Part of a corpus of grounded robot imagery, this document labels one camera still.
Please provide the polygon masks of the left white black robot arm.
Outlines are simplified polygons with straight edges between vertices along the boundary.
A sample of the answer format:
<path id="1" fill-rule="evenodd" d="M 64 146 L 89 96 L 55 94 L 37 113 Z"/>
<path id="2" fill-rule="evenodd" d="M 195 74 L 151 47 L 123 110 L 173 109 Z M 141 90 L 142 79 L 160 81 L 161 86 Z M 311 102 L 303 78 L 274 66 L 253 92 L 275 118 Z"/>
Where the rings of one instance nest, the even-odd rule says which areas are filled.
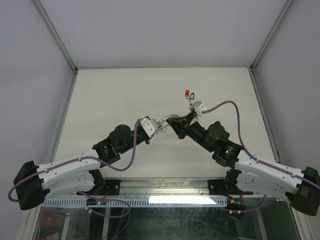
<path id="1" fill-rule="evenodd" d="M 150 119 L 140 118 L 133 129 L 118 125 L 107 138 L 74 157 L 46 164 L 28 161 L 14 178 L 7 197 L 24 211 L 49 198 L 73 192 L 100 194 L 105 188 L 100 169 L 108 167 L 117 172 L 130 169 L 137 146 L 149 144 L 159 128 Z"/>

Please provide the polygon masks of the metal disc with key rings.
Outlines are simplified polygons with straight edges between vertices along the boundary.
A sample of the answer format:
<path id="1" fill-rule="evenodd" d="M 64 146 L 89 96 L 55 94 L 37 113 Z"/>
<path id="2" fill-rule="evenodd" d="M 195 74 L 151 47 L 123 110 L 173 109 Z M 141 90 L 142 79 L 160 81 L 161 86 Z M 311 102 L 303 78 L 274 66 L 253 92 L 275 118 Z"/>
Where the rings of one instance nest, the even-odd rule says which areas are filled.
<path id="1" fill-rule="evenodd" d="M 159 135 L 162 133 L 165 133 L 167 131 L 167 128 L 170 127 L 170 125 L 167 123 L 167 119 L 171 119 L 171 118 L 179 118 L 180 116 L 177 114 L 170 114 L 170 115 L 166 115 L 164 117 L 164 119 L 161 119 L 157 122 L 159 129 L 156 130 L 155 134 Z"/>

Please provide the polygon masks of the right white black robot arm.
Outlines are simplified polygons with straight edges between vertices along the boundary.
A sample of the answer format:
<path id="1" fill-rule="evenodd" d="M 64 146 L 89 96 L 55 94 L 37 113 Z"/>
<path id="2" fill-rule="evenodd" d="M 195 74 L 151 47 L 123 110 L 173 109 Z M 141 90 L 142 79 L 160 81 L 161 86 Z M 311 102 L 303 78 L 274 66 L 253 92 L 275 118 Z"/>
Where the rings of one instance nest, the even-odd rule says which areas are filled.
<path id="1" fill-rule="evenodd" d="M 320 176 L 316 169 L 282 165 L 247 153 L 243 145 L 229 140 L 230 134 L 219 121 L 204 128 L 195 114 L 168 118 L 179 139 L 191 138 L 222 167 L 228 168 L 223 187 L 228 194 L 252 192 L 280 199 L 295 210 L 316 216 L 320 206 Z"/>

